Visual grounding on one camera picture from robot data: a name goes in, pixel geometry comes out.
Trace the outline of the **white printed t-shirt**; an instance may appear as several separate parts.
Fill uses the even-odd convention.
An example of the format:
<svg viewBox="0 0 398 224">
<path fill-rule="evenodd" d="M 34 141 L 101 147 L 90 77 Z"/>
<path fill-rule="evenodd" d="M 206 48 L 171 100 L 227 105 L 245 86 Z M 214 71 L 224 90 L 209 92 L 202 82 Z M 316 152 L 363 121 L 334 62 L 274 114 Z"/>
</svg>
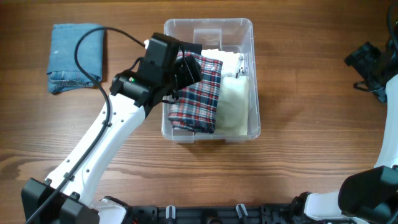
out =
<svg viewBox="0 0 398 224">
<path fill-rule="evenodd" d="M 218 49 L 206 49 L 201 51 L 204 57 L 219 60 L 223 63 L 221 68 L 221 77 L 239 78 L 247 74 L 244 54 L 225 52 Z"/>
</svg>

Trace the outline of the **black garment with tape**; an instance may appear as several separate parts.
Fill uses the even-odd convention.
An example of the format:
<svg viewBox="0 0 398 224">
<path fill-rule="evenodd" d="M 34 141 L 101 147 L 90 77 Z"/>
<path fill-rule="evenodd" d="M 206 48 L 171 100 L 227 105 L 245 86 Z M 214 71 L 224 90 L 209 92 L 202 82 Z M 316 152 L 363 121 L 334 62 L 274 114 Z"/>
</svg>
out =
<svg viewBox="0 0 398 224">
<path fill-rule="evenodd" d="M 190 42 L 181 42 L 180 43 L 181 51 L 193 52 L 195 54 L 201 55 L 201 51 L 203 50 L 202 44 L 194 44 Z"/>
</svg>

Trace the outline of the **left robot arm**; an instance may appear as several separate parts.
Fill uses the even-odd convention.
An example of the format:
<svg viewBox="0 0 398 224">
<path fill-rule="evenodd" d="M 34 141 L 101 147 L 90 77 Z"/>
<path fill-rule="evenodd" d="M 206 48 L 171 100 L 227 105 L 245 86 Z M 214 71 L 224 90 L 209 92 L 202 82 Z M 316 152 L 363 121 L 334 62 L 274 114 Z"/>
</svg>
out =
<svg viewBox="0 0 398 224">
<path fill-rule="evenodd" d="M 127 137 L 167 95 L 201 80 L 192 54 L 175 55 L 160 67 L 139 58 L 138 71 L 117 74 L 102 112 L 68 157 L 44 182 L 30 179 L 21 197 L 27 223 L 127 223 L 126 203 L 105 197 L 93 201 L 100 178 Z"/>
</svg>

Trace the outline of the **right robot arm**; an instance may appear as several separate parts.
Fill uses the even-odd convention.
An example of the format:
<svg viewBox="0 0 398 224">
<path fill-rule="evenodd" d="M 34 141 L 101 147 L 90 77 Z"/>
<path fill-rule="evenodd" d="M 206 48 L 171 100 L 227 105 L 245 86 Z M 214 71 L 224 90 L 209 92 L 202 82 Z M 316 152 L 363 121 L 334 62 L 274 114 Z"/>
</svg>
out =
<svg viewBox="0 0 398 224">
<path fill-rule="evenodd" d="M 345 58 L 363 78 L 357 90 L 387 104 L 382 147 L 370 170 L 348 177 L 340 189 L 309 194 L 303 213 L 309 223 L 397 223 L 397 43 L 386 50 L 366 43 Z"/>
</svg>

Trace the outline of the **red plaid shirt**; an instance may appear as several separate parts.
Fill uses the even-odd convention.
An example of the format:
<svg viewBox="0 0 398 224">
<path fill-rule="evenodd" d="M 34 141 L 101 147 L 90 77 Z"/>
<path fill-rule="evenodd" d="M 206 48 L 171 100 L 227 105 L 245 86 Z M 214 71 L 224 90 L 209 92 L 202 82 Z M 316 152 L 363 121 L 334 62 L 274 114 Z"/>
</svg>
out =
<svg viewBox="0 0 398 224">
<path fill-rule="evenodd" d="M 190 56 L 201 66 L 203 78 L 178 92 L 177 102 L 169 107 L 168 119 L 173 129 L 213 134 L 223 63 L 189 51 L 179 52 L 177 58 Z"/>
</svg>

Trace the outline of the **cream garment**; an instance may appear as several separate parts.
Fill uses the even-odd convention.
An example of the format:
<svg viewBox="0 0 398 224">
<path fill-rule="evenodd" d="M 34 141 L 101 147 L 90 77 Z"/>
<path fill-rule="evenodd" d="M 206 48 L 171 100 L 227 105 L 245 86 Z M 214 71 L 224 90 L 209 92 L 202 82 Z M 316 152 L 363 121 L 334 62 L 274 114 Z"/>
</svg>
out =
<svg viewBox="0 0 398 224">
<path fill-rule="evenodd" d="M 249 80 L 223 77 L 216 109 L 215 134 L 244 136 L 248 133 Z"/>
</svg>

